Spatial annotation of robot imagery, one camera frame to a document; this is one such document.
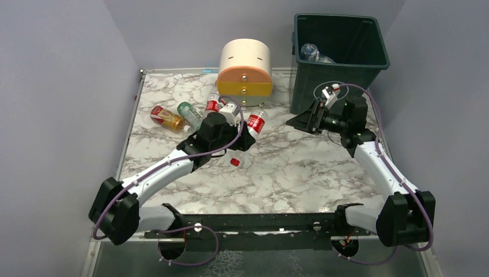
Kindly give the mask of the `clear bottle red label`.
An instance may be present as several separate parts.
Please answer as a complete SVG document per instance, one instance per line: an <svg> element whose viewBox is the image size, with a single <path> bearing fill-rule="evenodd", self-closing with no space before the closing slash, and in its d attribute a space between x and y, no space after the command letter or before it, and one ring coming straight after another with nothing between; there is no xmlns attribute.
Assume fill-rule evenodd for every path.
<svg viewBox="0 0 489 277"><path fill-rule="evenodd" d="M218 113L222 107L224 107L224 103L220 100L220 95L218 93L211 93L208 96L204 112L205 114L212 112Z"/></svg>
<svg viewBox="0 0 489 277"><path fill-rule="evenodd" d="M247 130L249 131L251 137L258 141L259 135L265 126L265 122L268 120L268 113L264 109L256 109L253 111L247 119ZM252 149L251 146L247 151L236 150L232 154L230 164L234 167L239 167L244 162L247 157L249 150Z"/></svg>

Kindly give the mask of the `green tinted water bottle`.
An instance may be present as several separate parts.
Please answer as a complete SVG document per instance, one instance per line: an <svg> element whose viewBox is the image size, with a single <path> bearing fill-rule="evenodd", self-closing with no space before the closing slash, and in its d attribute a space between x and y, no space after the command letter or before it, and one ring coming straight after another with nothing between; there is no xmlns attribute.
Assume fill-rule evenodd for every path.
<svg viewBox="0 0 489 277"><path fill-rule="evenodd" d="M201 127L203 116L190 103L180 103L177 107L177 112L186 121L186 126L184 127L185 131L189 131L190 129L192 131L197 131Z"/></svg>

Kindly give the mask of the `cream orange yellow drawer unit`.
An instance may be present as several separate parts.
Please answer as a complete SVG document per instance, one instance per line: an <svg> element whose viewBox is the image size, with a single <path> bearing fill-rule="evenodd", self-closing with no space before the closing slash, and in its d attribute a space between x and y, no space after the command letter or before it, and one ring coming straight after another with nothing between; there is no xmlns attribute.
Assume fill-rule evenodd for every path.
<svg viewBox="0 0 489 277"><path fill-rule="evenodd" d="M243 107L260 106L273 90L269 47L255 39L235 39L222 49L217 91Z"/></svg>

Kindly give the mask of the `crushed clear bottle pink label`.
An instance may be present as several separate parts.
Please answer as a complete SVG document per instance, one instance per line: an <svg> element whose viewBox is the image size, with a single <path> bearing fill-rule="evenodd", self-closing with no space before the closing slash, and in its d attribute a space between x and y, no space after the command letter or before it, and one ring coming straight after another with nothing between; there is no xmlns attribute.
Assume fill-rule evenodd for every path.
<svg viewBox="0 0 489 277"><path fill-rule="evenodd" d="M303 61L317 62L319 58L318 47L312 43L305 43L300 49L299 57Z"/></svg>

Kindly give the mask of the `red label amber tea bottle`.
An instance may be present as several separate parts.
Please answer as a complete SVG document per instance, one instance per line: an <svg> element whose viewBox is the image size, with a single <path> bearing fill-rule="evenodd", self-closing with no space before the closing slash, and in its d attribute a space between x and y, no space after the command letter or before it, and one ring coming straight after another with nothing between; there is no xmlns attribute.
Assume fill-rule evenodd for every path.
<svg viewBox="0 0 489 277"><path fill-rule="evenodd" d="M183 117L162 106L155 106L151 110L150 117L156 123L173 132L179 133L191 131L191 127Z"/></svg>

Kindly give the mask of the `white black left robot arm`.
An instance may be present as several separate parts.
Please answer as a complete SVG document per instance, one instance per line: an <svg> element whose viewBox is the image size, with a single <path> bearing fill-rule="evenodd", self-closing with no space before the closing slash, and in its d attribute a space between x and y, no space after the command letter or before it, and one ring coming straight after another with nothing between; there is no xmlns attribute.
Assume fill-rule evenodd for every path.
<svg viewBox="0 0 489 277"><path fill-rule="evenodd" d="M121 181L107 178L88 214L95 225L92 237L99 239L97 232L101 231L104 238L120 245L138 232L168 230L176 221L177 211L167 204L144 207L144 203L170 183L202 167L214 153L249 150L263 125L263 120L252 115L237 125L222 113L212 112L163 160Z"/></svg>

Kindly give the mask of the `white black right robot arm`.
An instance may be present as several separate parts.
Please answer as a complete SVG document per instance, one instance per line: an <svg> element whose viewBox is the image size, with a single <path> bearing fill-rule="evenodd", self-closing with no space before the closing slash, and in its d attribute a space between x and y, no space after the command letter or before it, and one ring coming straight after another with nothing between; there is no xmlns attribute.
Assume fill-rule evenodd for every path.
<svg viewBox="0 0 489 277"><path fill-rule="evenodd" d="M335 211L339 230L360 227L376 234L387 247L433 241L435 197L409 182L386 155L366 126L367 100L348 96L340 115L328 109L325 100L315 100L304 113L286 124L309 134L329 131L340 135L341 145L366 171L381 191L384 204L373 209L362 204L341 205Z"/></svg>

